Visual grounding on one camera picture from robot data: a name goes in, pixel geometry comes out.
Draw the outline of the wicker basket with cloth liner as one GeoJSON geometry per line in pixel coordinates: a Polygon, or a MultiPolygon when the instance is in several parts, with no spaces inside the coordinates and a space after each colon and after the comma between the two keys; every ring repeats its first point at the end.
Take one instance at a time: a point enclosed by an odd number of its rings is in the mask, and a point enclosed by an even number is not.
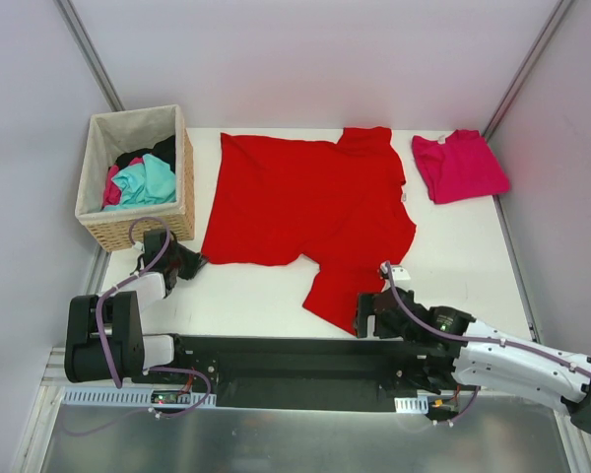
{"type": "Polygon", "coordinates": [[[195,237],[193,149],[177,104],[91,117],[75,215],[106,251],[164,220],[195,237]]]}

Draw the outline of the red t shirt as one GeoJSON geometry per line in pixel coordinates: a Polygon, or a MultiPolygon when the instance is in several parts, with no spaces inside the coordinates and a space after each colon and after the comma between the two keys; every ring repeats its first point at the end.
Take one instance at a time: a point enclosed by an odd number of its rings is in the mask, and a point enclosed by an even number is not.
{"type": "Polygon", "coordinates": [[[349,334],[358,297],[380,292],[416,233],[406,176],[385,127],[347,127],[338,141],[221,135],[222,160],[202,251],[215,264],[314,261],[303,307],[349,334]]]}

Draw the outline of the magenta t shirt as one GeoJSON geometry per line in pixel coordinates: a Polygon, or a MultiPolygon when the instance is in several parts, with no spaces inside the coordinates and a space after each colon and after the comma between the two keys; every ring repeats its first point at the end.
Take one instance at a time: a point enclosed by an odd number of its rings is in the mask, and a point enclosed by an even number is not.
{"type": "Polygon", "coordinates": [[[495,196],[510,190],[506,173],[478,130],[455,130],[439,140],[415,135],[411,148],[434,204],[495,196]]]}

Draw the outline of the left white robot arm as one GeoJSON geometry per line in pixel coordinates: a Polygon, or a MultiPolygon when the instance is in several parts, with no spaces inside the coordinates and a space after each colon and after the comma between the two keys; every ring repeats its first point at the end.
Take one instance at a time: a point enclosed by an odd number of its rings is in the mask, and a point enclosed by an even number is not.
{"type": "Polygon", "coordinates": [[[165,382],[188,372],[176,334],[146,335],[142,314],[165,300],[178,281],[190,281],[208,263],[206,256],[181,245],[166,229],[144,232],[134,271],[100,294],[70,301],[64,371],[69,381],[111,380],[118,387],[154,368],[165,382]]]}

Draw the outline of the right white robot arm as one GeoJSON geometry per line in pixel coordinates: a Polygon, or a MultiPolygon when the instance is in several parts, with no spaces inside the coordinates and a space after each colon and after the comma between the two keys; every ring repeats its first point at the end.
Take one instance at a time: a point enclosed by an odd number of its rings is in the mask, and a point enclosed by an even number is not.
{"type": "Polygon", "coordinates": [[[425,307],[411,291],[389,288],[358,298],[355,331],[416,350],[417,364],[397,372],[433,394],[485,387],[567,416],[591,435],[591,355],[510,336],[450,306],[425,307]]]}

